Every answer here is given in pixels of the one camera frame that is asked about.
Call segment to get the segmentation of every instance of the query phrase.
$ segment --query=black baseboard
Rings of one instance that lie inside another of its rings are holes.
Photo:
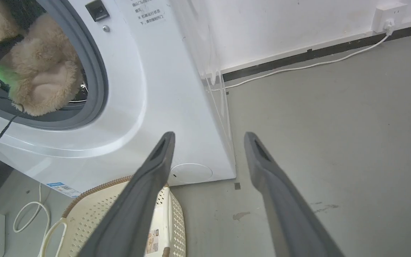
[[[394,40],[394,39],[401,39],[406,36],[411,36],[411,27],[394,31],[393,35],[391,35],[386,41]],[[385,34],[377,35],[377,36],[370,36],[364,39],[358,39],[350,42],[346,42],[343,44],[338,44],[330,47],[325,47],[322,49],[312,51],[307,50],[303,54],[297,54],[290,57],[286,57],[283,59],[275,60],[272,62],[255,65],[252,67],[244,68],[241,70],[236,70],[233,72],[223,74],[223,78],[225,81],[235,80],[238,78],[242,78],[245,76],[250,76],[256,73],[260,73],[267,70],[273,70],[279,67],[283,67],[286,65],[291,65],[294,63],[299,63],[307,60],[312,60],[315,58],[323,57],[330,54],[337,54],[338,52],[345,52],[348,50],[370,46],[373,44],[378,43],[385,37]]]

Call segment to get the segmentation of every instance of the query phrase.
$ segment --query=wall outlet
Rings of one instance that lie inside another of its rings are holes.
[[[403,3],[391,3],[377,6],[374,21],[372,22],[372,30],[377,33],[383,32],[385,22],[389,19],[394,20],[395,29],[397,29],[401,25],[402,19],[405,17],[406,10],[407,4]]]

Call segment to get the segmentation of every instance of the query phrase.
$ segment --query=black cable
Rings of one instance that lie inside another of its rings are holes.
[[[6,100],[9,100],[9,101],[12,101],[11,99],[6,98],[6,97],[4,97],[4,96],[0,96],[0,99],[6,99]],[[22,114],[25,112],[25,108],[23,107],[23,105],[21,105],[21,104],[18,104],[18,105],[21,106],[21,112],[20,112],[19,114],[14,115],[14,116],[12,117],[12,119],[9,120],[9,123],[4,127],[4,129],[3,129],[3,130],[1,131],[1,133],[0,133],[0,139],[3,137],[4,133],[6,132],[6,130],[8,130],[10,124],[11,124],[17,117],[19,117],[20,115],[22,115]]]

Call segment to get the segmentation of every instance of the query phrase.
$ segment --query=concrete floor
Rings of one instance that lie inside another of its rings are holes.
[[[261,138],[346,256],[411,256],[411,37],[340,63],[252,81],[230,89],[228,100],[237,179],[172,189],[184,209],[188,256],[274,256],[262,197],[248,175],[246,131]],[[37,200],[37,186],[12,172],[0,189],[5,257],[39,250],[45,214],[12,232],[18,210]],[[44,192],[54,222],[71,199]]]

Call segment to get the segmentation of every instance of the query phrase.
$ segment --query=plug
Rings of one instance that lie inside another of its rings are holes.
[[[385,24],[383,25],[383,29],[386,31],[387,35],[392,35],[395,27],[395,22],[394,19],[388,19],[385,21]]]

